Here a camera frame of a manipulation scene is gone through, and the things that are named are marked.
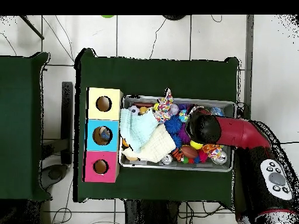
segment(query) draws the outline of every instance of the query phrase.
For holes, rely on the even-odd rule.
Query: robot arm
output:
[[[294,194],[263,132],[249,121],[195,111],[186,132],[200,144],[236,147],[246,202],[239,224],[298,224]]]

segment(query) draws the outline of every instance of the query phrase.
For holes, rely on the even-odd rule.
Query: stacked boxes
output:
[[[116,181],[119,173],[119,120],[122,97],[119,89],[87,88],[84,182]],[[99,102],[106,102],[107,107],[99,106]],[[108,142],[103,142],[101,137],[104,134],[109,134]]]

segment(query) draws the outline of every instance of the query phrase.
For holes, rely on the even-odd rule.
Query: hole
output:
[[[104,174],[107,173],[108,171],[108,163],[105,160],[97,160],[94,164],[93,164],[93,169],[96,173],[98,174]]]
[[[92,138],[98,145],[107,145],[112,140],[112,131],[106,126],[95,128]]]
[[[107,96],[101,96],[96,100],[96,108],[100,111],[109,111],[111,106],[112,102]]]

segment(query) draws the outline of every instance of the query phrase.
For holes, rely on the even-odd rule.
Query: pink box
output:
[[[108,170],[104,174],[94,171],[93,165],[97,160],[104,160],[108,165]],[[110,151],[86,151],[85,159],[85,177],[84,182],[102,182],[115,183],[119,174],[119,163],[117,160],[117,152]]]

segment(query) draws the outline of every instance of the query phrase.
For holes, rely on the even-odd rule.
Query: dark green table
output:
[[[48,200],[39,184],[41,70],[49,54],[0,56],[0,198]]]
[[[167,61],[96,57],[83,49],[75,61],[74,199],[128,198],[221,201],[231,206],[232,171],[183,171],[121,167],[115,183],[82,182],[86,87],[120,89],[125,95],[237,100],[238,60]]]

